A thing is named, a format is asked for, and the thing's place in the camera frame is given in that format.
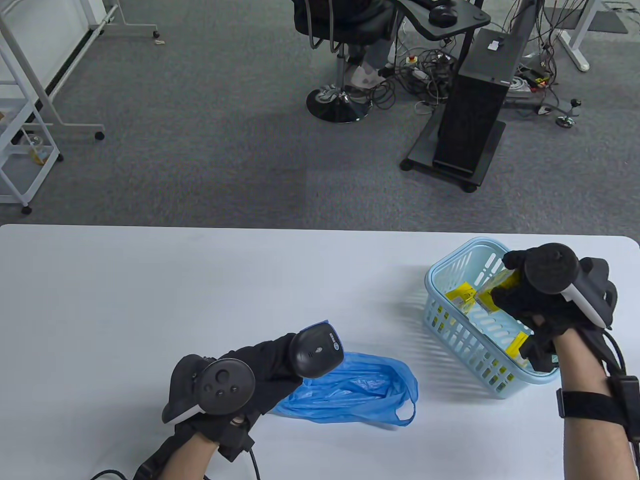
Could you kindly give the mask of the person's left hand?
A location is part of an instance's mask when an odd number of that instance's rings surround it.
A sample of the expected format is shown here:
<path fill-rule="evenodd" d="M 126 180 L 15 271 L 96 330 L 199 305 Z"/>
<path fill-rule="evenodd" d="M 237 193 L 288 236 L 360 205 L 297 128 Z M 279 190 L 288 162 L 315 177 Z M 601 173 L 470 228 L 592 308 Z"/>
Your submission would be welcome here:
<path fill-rule="evenodd" d="M 162 412 L 179 444 L 201 434 L 217 443 L 229 462 L 248 451 L 254 445 L 249 433 L 258 419 L 302 385 L 291 361 L 294 338 L 288 333 L 220 358 L 183 357 L 174 368 Z"/>

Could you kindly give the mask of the person's right hand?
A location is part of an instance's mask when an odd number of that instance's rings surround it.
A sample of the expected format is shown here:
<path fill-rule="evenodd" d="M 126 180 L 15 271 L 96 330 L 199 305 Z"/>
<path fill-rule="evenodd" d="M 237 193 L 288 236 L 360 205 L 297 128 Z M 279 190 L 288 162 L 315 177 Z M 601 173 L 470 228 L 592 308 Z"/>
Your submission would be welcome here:
<path fill-rule="evenodd" d="M 554 340 L 568 330 L 576 330 L 594 354 L 596 345 L 606 344 L 602 329 L 561 294 L 543 294 L 525 282 L 511 287 L 496 286 L 489 295 L 500 310 L 532 330 L 519 348 L 519 354 L 528 359 L 537 372 L 550 373 L 557 367 L 553 355 L 559 354 Z"/>

